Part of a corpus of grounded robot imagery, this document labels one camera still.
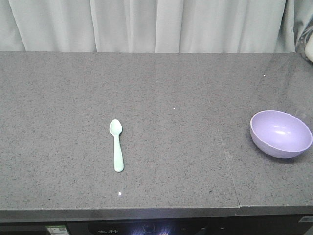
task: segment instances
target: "purple bowl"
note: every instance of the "purple bowl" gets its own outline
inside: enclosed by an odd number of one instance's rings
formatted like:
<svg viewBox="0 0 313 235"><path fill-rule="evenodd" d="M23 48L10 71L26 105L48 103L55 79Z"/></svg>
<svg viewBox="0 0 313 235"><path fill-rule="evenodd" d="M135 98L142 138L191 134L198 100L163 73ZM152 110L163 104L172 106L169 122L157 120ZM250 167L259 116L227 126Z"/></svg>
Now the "purple bowl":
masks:
<svg viewBox="0 0 313 235"><path fill-rule="evenodd" d="M250 122L253 142L277 158L293 158L312 145L312 133L298 118L277 110L256 113Z"/></svg>

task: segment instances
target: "mint green spoon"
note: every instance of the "mint green spoon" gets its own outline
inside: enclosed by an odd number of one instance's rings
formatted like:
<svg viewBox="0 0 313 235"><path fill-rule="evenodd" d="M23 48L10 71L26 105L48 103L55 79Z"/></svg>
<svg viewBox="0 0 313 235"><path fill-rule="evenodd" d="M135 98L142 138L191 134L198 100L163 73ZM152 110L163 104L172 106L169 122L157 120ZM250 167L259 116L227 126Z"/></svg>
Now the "mint green spoon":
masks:
<svg viewBox="0 0 313 235"><path fill-rule="evenodd" d="M121 150L121 145L119 143L119 134L122 132L121 123L114 119L110 123L110 133L114 136L114 170L116 172L121 172L124 170L124 161Z"/></svg>

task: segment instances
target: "gray countertop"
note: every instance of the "gray countertop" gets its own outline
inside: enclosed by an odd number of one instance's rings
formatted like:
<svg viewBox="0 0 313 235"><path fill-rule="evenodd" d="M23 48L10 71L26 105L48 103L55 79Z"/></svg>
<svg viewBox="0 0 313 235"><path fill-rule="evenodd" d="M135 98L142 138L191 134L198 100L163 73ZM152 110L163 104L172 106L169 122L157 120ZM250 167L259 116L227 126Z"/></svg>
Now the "gray countertop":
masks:
<svg viewBox="0 0 313 235"><path fill-rule="evenodd" d="M313 129L299 54L0 52L0 68L0 222L313 214L313 148L276 159L249 134L265 109Z"/></svg>

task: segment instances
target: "curtain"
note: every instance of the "curtain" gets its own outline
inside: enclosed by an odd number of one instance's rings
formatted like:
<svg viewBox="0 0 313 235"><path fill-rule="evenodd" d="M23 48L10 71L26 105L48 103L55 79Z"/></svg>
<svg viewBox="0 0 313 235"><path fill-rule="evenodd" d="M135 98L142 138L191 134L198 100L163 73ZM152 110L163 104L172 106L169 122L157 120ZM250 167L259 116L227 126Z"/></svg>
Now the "curtain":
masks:
<svg viewBox="0 0 313 235"><path fill-rule="evenodd" d="M313 0L0 0L1 51L295 52Z"/></svg>

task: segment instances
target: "sticker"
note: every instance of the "sticker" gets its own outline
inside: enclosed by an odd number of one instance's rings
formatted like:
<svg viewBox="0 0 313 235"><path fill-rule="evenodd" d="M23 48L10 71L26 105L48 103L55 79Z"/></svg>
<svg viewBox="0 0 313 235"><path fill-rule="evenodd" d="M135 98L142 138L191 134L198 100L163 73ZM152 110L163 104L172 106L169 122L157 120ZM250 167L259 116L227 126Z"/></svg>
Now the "sticker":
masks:
<svg viewBox="0 0 313 235"><path fill-rule="evenodd" d="M65 225L46 226L51 235L70 235Z"/></svg>
<svg viewBox="0 0 313 235"><path fill-rule="evenodd" d="M306 222L313 222L313 216L304 216L299 220L298 223L306 223Z"/></svg>

